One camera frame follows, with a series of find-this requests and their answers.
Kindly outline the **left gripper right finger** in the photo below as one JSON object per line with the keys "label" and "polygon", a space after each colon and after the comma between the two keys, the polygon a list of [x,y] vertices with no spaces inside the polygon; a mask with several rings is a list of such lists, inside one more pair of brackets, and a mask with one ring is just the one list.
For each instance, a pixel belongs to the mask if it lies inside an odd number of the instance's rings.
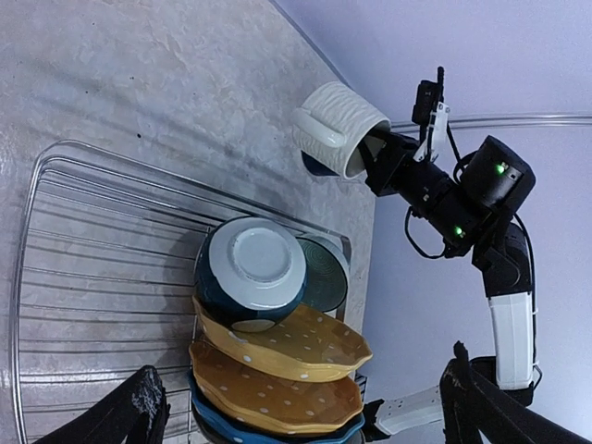
{"label": "left gripper right finger", "polygon": [[527,409],[475,368],[461,342],[439,381],[447,443],[587,443]]}

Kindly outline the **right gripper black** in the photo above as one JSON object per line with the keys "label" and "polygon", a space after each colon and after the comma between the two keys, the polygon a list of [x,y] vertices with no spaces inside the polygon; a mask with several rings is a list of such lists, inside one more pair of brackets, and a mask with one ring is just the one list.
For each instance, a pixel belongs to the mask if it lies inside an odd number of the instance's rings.
{"label": "right gripper black", "polygon": [[413,208],[434,208],[455,188],[431,161],[413,156],[419,141],[388,131],[370,131],[360,142],[365,184],[377,197],[393,194]]}

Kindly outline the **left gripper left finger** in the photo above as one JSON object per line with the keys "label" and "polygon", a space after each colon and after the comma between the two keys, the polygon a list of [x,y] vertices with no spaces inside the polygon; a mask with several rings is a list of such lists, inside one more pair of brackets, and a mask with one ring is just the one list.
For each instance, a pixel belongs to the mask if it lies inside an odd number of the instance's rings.
{"label": "left gripper left finger", "polygon": [[145,365],[87,412],[40,438],[40,443],[161,443],[167,392],[155,367]]}

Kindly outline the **white ribbed mug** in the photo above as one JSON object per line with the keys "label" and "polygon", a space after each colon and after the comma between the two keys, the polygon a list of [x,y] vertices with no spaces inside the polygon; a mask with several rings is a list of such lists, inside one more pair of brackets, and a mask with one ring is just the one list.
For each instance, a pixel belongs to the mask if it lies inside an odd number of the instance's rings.
{"label": "white ribbed mug", "polygon": [[313,91],[292,112],[293,139],[315,161],[347,180],[364,172],[358,145],[371,130],[391,128],[390,119],[339,81]]}

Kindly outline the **pale green checked bowl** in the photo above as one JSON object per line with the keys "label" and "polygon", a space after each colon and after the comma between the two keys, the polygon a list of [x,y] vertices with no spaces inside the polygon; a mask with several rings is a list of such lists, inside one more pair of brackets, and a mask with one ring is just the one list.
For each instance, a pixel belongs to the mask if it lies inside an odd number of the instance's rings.
{"label": "pale green checked bowl", "polygon": [[302,302],[320,312],[331,312],[346,301],[350,265],[342,250],[321,236],[297,237],[307,266],[307,287]]}

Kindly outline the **yellow oval dish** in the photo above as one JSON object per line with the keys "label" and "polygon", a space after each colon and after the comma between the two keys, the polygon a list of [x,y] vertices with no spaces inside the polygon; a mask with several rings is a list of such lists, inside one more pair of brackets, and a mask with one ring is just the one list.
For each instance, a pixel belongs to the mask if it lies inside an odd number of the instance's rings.
{"label": "yellow oval dish", "polygon": [[266,331],[240,332],[217,323],[196,298],[192,301],[209,342],[235,361],[271,376],[333,382],[373,357],[363,336],[305,304]]}
{"label": "yellow oval dish", "polygon": [[320,435],[363,410],[360,390],[344,377],[328,383],[271,376],[228,357],[206,341],[189,347],[197,387],[226,416],[280,435]]}

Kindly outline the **white blue-rimmed bowl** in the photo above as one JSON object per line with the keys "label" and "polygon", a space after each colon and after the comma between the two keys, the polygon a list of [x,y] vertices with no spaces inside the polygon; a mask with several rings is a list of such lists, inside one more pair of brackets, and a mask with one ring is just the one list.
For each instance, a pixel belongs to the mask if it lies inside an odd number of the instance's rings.
{"label": "white blue-rimmed bowl", "polygon": [[300,304],[307,264],[296,237],[267,218],[230,219],[203,240],[194,267],[196,298],[224,327],[265,331]]}

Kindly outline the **dark blue mug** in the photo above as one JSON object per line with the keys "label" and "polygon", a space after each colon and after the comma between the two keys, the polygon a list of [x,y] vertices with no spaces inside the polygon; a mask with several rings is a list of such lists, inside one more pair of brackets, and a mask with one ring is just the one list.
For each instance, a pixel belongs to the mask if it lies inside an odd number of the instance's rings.
{"label": "dark blue mug", "polygon": [[307,171],[315,177],[338,177],[339,174],[305,152],[301,152],[302,162]]}

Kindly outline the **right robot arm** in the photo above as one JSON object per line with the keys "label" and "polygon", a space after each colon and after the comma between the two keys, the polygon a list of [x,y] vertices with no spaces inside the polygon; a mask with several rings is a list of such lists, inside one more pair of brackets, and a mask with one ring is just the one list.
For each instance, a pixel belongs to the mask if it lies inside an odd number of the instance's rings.
{"label": "right robot arm", "polygon": [[443,238],[445,258],[470,255],[481,272],[492,316],[495,353],[471,358],[454,345],[435,388],[364,407],[364,438],[443,424],[449,443],[539,443],[545,427],[530,410],[535,383],[536,279],[532,244],[517,215],[533,190],[531,167],[507,145],[485,138],[452,173],[415,160],[420,143],[374,129],[359,150],[366,184],[377,196],[398,194],[408,216],[426,220]]}

